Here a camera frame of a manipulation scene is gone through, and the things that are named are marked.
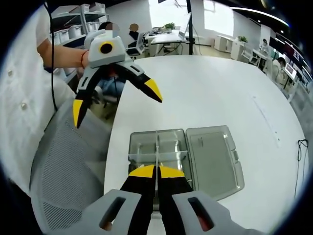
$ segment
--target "window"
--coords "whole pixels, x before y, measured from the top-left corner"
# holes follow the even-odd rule
[[[183,16],[187,14],[186,0],[166,0],[158,3],[149,0],[150,19],[153,27],[162,27],[168,23],[180,26]]]
[[[234,36],[234,13],[228,6],[203,0],[204,28],[218,33]]]

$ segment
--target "computer monitor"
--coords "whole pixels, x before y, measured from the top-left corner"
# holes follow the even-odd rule
[[[182,37],[185,37],[185,34],[187,32],[187,28],[189,25],[190,17],[191,17],[191,12],[183,17],[183,20],[180,24],[179,35]]]
[[[290,64],[286,64],[285,72],[286,72],[292,79],[294,79],[295,76],[296,76],[296,74],[297,74],[297,71],[296,71]]]

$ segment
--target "white cabinet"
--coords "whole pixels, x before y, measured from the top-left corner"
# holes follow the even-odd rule
[[[239,41],[234,41],[230,53],[230,58],[241,61],[241,54],[244,51],[244,45]]]
[[[214,42],[214,49],[222,52],[231,52],[234,39],[218,35]]]

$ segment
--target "black pole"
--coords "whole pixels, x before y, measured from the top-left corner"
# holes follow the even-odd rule
[[[191,12],[191,3],[190,0],[186,0],[187,3],[187,11],[188,13]],[[189,20],[189,24],[188,24],[188,28],[189,28],[189,55],[193,54],[193,34],[192,34],[192,14],[190,16],[190,20]]]

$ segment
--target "hand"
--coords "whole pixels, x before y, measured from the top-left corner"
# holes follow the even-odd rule
[[[84,71],[85,71],[85,70],[84,70],[82,67],[77,68],[76,73],[77,73],[78,79],[81,79],[81,78],[82,78],[82,76],[84,75]]]
[[[86,68],[89,64],[88,55],[89,55],[89,51],[86,51],[85,54],[83,55],[83,59],[82,59],[83,68]]]

